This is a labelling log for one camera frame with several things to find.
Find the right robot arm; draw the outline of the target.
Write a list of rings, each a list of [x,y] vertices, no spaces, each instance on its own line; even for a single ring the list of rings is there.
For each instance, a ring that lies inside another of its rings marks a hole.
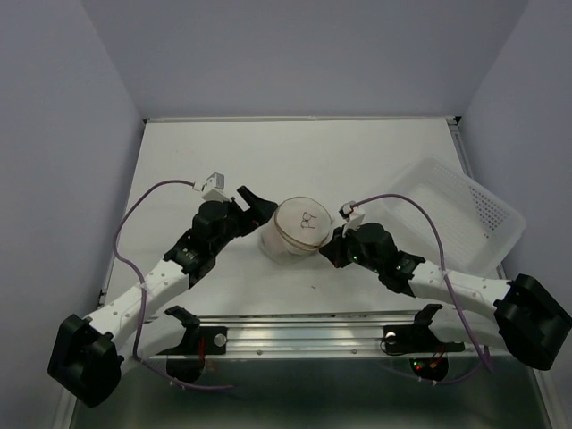
[[[338,227],[320,254],[336,268],[359,265],[389,290],[451,304],[470,342],[505,349],[534,369],[551,369],[571,330],[571,317],[533,276],[487,279],[443,270],[400,250],[379,223]]]

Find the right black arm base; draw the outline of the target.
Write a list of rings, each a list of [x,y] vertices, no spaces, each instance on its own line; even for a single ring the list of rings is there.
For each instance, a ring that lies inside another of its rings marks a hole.
[[[430,330],[442,309],[442,305],[428,304],[416,313],[410,324],[383,327],[382,352],[391,357],[412,355],[409,359],[411,371],[422,382],[443,382],[450,367],[447,354],[465,350],[462,342],[441,341]]]

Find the white mesh laundry bag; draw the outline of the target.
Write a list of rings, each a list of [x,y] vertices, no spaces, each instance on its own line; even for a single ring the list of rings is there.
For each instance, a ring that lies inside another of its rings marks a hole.
[[[297,196],[282,201],[263,227],[260,248],[279,265],[314,255],[332,236],[333,219],[318,201]]]

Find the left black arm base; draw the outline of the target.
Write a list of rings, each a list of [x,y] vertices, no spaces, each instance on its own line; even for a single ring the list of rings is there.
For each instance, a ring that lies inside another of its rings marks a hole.
[[[146,329],[139,351],[169,383],[193,391],[225,391],[229,385],[204,385],[198,379],[206,359],[226,354],[228,328],[204,325],[181,306],[167,308]]]

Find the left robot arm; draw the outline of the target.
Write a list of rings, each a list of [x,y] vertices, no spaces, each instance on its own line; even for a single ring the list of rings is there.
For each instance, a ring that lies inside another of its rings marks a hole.
[[[170,349],[203,358],[208,346],[200,320],[180,306],[171,306],[214,267],[216,257],[232,241],[267,224],[277,203],[247,187],[234,198],[209,197],[191,226],[138,284],[89,315],[72,314],[57,331],[48,374],[84,405],[100,405],[118,386],[131,365]]]

